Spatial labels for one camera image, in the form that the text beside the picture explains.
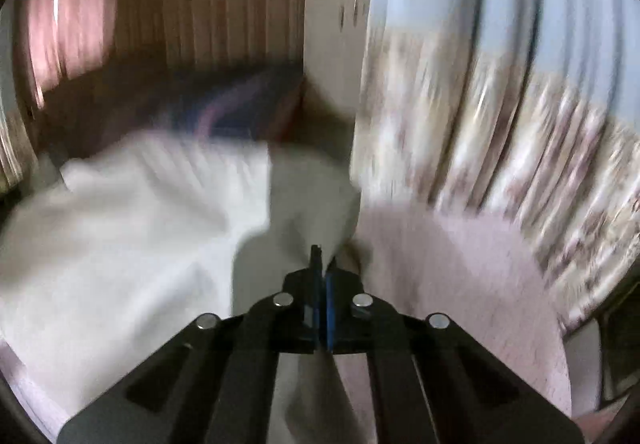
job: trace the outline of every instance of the curtain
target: curtain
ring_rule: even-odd
[[[363,195],[508,218],[575,329],[640,252],[640,2],[371,0],[368,34]]]

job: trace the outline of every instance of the silver screw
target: silver screw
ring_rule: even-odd
[[[293,303],[293,296],[288,292],[279,292],[273,297],[273,304],[276,307],[288,307]]]
[[[429,316],[429,325],[435,329],[445,329],[450,323],[451,320],[444,314],[431,314],[431,316]]]
[[[207,312],[206,314],[200,314],[198,316],[198,318],[196,319],[196,326],[200,330],[209,330],[215,327],[219,321],[220,318],[218,316]]]
[[[371,307],[373,305],[373,298],[364,292],[356,294],[353,297],[353,304],[356,307]]]

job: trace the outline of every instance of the white fabric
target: white fabric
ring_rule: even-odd
[[[311,154],[158,134],[62,174],[4,228],[0,332],[69,415],[198,314],[277,292],[310,244],[327,262],[358,204]]]

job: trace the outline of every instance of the white cabinet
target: white cabinet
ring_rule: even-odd
[[[369,0],[305,0],[306,77],[342,116],[358,108],[368,14]]]

